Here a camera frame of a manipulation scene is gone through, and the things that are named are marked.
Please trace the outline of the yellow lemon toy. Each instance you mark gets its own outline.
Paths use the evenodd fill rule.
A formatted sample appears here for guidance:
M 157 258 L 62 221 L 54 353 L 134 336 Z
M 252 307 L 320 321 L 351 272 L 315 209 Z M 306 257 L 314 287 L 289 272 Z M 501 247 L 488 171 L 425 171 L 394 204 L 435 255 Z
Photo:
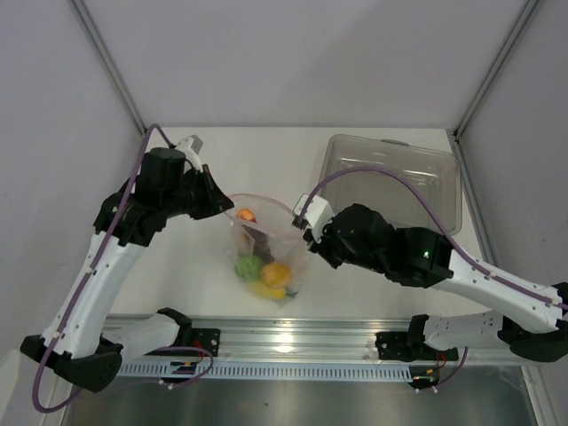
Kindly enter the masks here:
M 286 287 L 292 280 L 291 269 L 279 262 L 266 264 L 260 274 L 261 281 L 269 288 Z

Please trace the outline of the clear zip top bag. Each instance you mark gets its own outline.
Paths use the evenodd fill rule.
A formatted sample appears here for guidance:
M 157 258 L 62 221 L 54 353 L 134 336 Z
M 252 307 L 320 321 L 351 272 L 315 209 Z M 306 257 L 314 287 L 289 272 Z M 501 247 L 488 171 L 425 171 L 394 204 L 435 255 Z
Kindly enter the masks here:
M 241 286 L 254 295 L 248 289 L 248 284 L 251 282 L 241 281 L 234 270 L 235 263 L 240 256 L 254 255 L 252 252 L 253 243 L 241 227 L 242 225 L 249 225 L 268 236 L 270 250 L 274 257 L 273 262 L 286 264 L 291 269 L 293 275 L 291 282 L 286 287 L 279 288 L 294 288 L 299 293 L 309 266 L 310 256 L 307 253 L 302 233 L 292 225 L 293 210 L 278 200 L 259 194 L 235 193 L 230 195 L 229 198 L 233 201 L 234 208 L 225 212 L 225 216 L 230 222 L 228 252 L 232 270 Z M 240 209 L 250 209 L 256 216 L 256 224 L 241 222 L 237 218 Z M 268 300 L 278 306 L 288 304 L 296 298 L 286 297 L 282 300 L 270 300 L 254 296 Z

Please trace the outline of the red meat slice toy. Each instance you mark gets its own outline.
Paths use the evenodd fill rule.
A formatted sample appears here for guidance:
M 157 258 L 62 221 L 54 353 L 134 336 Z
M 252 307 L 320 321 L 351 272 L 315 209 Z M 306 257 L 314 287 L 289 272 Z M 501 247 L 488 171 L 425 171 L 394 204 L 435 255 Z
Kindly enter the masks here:
M 240 209 L 237 213 L 237 218 L 241 222 L 250 222 L 256 224 L 256 216 L 250 209 Z M 270 245 L 268 241 L 268 236 L 249 225 L 241 226 L 245 235 L 250 241 L 252 241 L 252 252 L 255 256 L 260 257 L 265 263 L 270 263 L 274 260 L 272 252 L 270 250 Z

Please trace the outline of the green guava toy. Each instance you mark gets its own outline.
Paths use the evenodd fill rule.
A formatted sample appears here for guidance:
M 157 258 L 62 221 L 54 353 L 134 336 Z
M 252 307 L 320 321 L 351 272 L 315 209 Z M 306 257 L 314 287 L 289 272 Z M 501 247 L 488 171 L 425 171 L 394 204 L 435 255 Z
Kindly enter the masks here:
M 264 262 L 259 256 L 246 255 L 237 259 L 234 270 L 241 281 L 254 282 L 259 280 L 263 266 Z

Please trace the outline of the yellow mango toy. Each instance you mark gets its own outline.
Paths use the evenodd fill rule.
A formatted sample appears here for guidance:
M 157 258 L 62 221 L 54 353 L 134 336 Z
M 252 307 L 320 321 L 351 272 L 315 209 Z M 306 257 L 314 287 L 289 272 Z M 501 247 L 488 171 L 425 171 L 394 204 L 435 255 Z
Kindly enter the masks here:
M 256 281 L 248 284 L 248 290 L 258 297 L 270 300 L 282 300 L 287 297 L 284 288 L 269 288 L 264 283 Z

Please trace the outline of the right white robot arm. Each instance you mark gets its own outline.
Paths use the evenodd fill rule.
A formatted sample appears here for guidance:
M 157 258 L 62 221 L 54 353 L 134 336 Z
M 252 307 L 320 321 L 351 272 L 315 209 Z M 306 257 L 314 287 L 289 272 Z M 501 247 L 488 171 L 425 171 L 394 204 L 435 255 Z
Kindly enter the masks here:
M 395 228 L 361 204 L 335 213 L 316 198 L 304 213 L 309 250 L 333 268 L 350 264 L 403 287 L 432 288 L 486 307 L 454 317 L 412 317 L 402 349 L 407 360 L 434 351 L 500 345 L 536 362 L 567 354 L 567 286 L 543 286 L 469 255 L 427 228 Z

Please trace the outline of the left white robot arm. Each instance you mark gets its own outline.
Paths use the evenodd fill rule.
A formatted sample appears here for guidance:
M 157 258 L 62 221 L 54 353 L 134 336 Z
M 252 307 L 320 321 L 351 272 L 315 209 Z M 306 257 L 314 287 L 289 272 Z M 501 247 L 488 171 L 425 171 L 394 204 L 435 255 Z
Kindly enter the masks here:
M 162 308 L 135 326 L 104 334 L 103 326 L 130 270 L 173 217 L 214 217 L 233 208 L 192 148 L 146 152 L 134 178 L 107 197 L 94 222 L 88 255 L 66 301 L 21 352 L 82 390 L 99 392 L 122 365 L 163 348 L 181 355 L 192 346 L 193 322 Z

